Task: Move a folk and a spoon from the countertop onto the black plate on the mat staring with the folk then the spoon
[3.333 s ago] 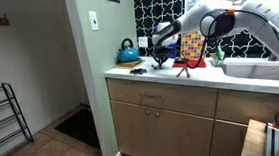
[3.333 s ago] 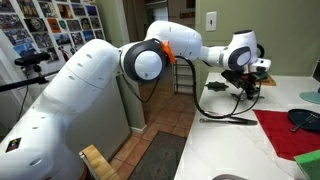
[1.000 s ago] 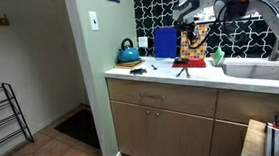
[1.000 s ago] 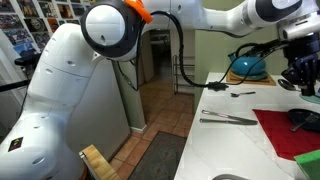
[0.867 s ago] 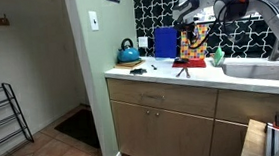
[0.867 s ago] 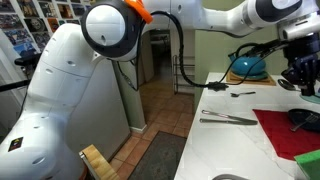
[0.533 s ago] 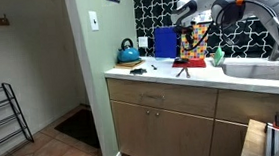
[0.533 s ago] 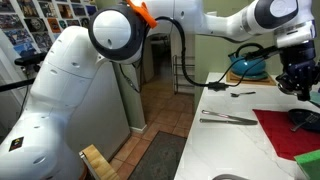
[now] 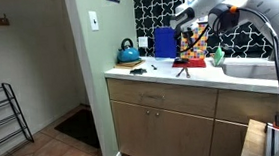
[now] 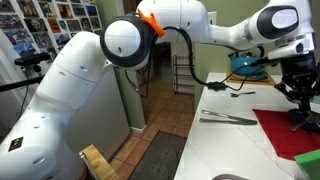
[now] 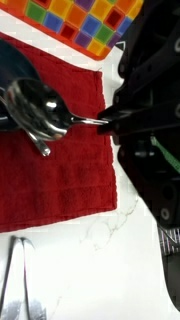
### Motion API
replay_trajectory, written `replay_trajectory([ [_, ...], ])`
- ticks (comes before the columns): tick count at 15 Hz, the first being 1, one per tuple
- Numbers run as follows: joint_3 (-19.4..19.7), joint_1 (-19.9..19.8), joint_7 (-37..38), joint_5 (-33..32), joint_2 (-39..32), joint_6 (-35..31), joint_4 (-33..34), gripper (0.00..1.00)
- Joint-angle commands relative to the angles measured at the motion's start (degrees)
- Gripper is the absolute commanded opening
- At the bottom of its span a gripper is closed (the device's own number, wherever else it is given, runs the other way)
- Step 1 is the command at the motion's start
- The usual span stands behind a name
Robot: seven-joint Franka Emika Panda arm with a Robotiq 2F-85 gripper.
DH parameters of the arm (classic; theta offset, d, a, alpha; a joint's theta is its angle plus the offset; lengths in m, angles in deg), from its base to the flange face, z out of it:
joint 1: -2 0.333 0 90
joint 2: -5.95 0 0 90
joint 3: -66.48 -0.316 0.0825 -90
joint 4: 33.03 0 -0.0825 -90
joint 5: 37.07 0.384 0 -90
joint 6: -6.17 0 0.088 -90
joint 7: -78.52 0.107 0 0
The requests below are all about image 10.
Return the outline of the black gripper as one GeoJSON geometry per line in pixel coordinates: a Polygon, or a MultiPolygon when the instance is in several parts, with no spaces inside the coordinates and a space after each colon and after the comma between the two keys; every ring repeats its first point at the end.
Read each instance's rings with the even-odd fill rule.
{"type": "Polygon", "coordinates": [[[290,101],[296,101],[301,111],[310,111],[310,99],[319,89],[313,53],[283,58],[280,62],[282,78],[275,88],[290,101]]]}

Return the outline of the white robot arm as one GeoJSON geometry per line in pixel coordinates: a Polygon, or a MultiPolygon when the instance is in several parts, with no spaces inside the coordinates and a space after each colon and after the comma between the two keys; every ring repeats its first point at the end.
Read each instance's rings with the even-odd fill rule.
{"type": "Polygon", "coordinates": [[[66,143],[69,122],[106,71],[145,67],[159,41],[186,40],[236,51],[272,43],[274,50],[257,64],[281,64],[283,77],[277,89],[306,108],[319,93],[311,18],[309,0],[270,0],[242,22],[224,27],[209,23],[198,0],[142,0],[134,13],[110,20],[101,33],[77,33],[55,58],[2,142],[0,180],[79,178],[81,160],[66,143]]]}

